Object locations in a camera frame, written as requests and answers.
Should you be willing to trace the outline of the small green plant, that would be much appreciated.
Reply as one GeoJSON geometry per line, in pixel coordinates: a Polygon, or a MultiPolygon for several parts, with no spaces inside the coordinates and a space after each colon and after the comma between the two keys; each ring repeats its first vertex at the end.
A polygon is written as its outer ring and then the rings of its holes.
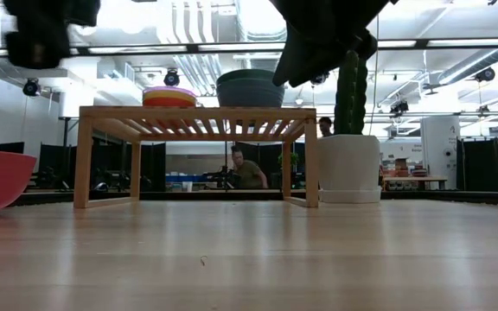
{"type": "MultiPolygon", "coordinates": [[[[297,153],[291,152],[290,153],[290,169],[291,170],[296,170],[297,169],[297,164],[299,163],[299,157],[297,153]]],[[[281,153],[278,156],[278,165],[280,167],[283,167],[283,153],[281,153]]]]}

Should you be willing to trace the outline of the black partition screen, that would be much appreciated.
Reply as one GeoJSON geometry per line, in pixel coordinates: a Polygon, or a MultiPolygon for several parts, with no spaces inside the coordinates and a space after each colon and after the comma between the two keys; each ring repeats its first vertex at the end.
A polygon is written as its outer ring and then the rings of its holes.
{"type": "MultiPolygon", "coordinates": [[[[71,190],[75,180],[77,148],[75,146],[41,146],[38,171],[31,181],[35,188],[71,190]]],[[[166,148],[163,143],[143,145],[140,151],[140,190],[165,190],[166,148]]],[[[130,188],[131,145],[108,143],[95,138],[92,146],[90,188],[101,191],[130,188]]]]}
{"type": "Polygon", "coordinates": [[[469,192],[498,192],[498,139],[458,140],[456,188],[469,192]]]}

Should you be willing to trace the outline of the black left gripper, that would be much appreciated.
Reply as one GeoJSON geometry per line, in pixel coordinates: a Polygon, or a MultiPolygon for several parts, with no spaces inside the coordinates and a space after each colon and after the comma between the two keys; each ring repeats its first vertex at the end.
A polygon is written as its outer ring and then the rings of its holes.
{"type": "Polygon", "coordinates": [[[4,41],[9,62],[17,67],[52,69],[71,57],[66,24],[7,32],[4,41]]]}

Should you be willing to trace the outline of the translucent yellow bowl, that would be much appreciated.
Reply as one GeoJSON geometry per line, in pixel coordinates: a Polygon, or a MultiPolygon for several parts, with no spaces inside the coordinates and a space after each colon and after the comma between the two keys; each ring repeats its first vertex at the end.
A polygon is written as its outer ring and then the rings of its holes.
{"type": "Polygon", "coordinates": [[[168,91],[168,90],[157,90],[157,91],[145,92],[143,94],[143,100],[148,100],[150,98],[178,98],[182,100],[195,100],[196,96],[193,95],[192,93],[168,91]]]}

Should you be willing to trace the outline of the blue storage bin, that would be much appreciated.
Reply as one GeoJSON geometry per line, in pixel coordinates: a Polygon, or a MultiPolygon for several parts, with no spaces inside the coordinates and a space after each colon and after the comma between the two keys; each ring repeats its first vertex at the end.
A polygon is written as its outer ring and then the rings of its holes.
{"type": "Polygon", "coordinates": [[[166,175],[165,181],[170,183],[177,182],[207,182],[208,178],[204,175],[166,175]]]}

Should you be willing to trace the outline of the wooden slatted shelf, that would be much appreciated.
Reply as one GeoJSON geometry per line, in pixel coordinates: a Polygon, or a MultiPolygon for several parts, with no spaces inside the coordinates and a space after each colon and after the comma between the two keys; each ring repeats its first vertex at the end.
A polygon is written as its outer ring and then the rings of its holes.
{"type": "Polygon", "coordinates": [[[307,108],[198,108],[145,106],[82,106],[75,164],[73,207],[127,204],[140,199],[142,142],[281,142],[283,199],[318,207],[316,110],[307,108]],[[122,199],[90,200],[93,131],[131,144],[131,191],[122,199]],[[305,198],[291,195],[290,145],[300,136],[305,144],[305,198]]]}

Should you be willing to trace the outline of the gray bowl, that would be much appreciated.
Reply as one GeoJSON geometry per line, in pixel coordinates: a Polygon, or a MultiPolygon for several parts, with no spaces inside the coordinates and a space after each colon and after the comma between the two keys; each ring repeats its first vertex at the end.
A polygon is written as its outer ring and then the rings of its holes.
{"type": "Polygon", "coordinates": [[[279,108],[284,101],[284,88],[272,83],[227,81],[217,87],[220,107],[279,108]]]}

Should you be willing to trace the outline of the white plant pot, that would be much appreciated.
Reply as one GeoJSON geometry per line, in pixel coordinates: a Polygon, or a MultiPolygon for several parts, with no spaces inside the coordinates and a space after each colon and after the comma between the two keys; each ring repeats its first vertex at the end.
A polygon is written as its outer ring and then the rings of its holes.
{"type": "Polygon", "coordinates": [[[380,187],[380,142],[375,136],[319,138],[317,160],[322,190],[373,191],[380,187]]]}

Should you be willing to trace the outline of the black overhead frame bar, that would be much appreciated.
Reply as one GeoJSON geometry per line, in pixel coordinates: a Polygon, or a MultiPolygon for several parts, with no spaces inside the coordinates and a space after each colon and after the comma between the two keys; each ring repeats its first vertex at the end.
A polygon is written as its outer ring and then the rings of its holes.
{"type": "MultiPolygon", "coordinates": [[[[235,54],[278,53],[284,49],[283,41],[184,43],[165,45],[76,46],[70,48],[72,56],[159,55],[159,54],[235,54]]],[[[498,48],[498,38],[380,40],[379,50],[426,49],[484,49],[498,48]]]]}

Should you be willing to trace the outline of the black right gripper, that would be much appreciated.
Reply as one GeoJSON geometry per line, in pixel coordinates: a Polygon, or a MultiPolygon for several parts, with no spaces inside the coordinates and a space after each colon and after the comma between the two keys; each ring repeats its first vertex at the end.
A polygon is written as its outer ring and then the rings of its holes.
{"type": "Polygon", "coordinates": [[[368,59],[377,49],[368,24],[399,0],[270,0],[286,21],[287,39],[272,78],[275,86],[301,84],[341,66],[348,50],[368,59]],[[304,60],[304,53],[318,51],[304,60]]]}

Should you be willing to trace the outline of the wooden side table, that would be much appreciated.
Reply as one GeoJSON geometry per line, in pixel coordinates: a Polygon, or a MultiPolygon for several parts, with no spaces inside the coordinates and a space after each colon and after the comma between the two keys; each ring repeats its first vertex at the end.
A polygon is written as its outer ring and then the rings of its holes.
{"type": "Polygon", "coordinates": [[[385,191],[424,191],[427,183],[437,183],[439,190],[445,190],[446,177],[437,176],[386,176],[383,178],[383,189],[385,191]]]}

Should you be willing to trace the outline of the orange bowl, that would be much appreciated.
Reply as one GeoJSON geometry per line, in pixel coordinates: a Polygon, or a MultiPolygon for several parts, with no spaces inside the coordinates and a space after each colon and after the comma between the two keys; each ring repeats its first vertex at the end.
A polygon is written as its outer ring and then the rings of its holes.
{"type": "Polygon", "coordinates": [[[147,98],[143,101],[143,106],[151,107],[195,107],[195,101],[193,99],[183,99],[183,98],[147,98]]]}

